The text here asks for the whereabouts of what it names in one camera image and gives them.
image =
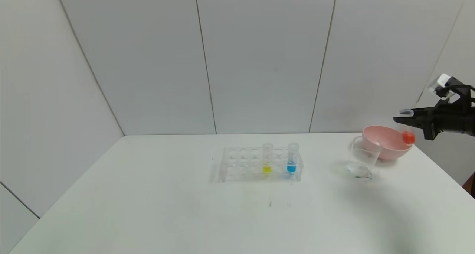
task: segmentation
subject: test tube with yellow liquid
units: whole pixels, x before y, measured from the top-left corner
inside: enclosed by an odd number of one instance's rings
[[[272,172],[272,154],[273,154],[273,145],[271,143],[265,143],[262,145],[262,161],[263,167],[262,171],[265,174]]]

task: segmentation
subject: test tube rack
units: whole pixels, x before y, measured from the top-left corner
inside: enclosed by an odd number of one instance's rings
[[[287,171],[288,147],[273,149],[271,171],[264,172],[261,147],[224,148],[219,181],[300,181],[304,163],[298,153],[297,170]]]

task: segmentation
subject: blue liquid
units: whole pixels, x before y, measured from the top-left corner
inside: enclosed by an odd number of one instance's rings
[[[297,171],[297,165],[295,164],[295,162],[289,161],[287,163],[287,171],[289,173],[295,173],[295,171]]]

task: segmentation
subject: test tube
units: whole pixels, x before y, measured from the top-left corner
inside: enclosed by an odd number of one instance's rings
[[[413,110],[399,110],[399,117],[413,117]],[[400,132],[402,132],[402,140],[406,144],[414,144],[416,136],[414,135],[414,128],[408,125],[400,124]]]
[[[296,143],[289,144],[289,154],[287,159],[287,171],[291,174],[295,173],[297,170],[298,163],[298,148],[299,145]]]
[[[262,170],[265,174],[272,172],[272,154],[273,154],[273,145],[271,143],[265,143],[262,145],[262,161],[263,167]]]

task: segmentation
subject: yellow liquid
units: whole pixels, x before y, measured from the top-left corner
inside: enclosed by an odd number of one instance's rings
[[[265,174],[269,174],[272,172],[272,167],[270,166],[270,162],[264,163],[264,167],[262,168]]]

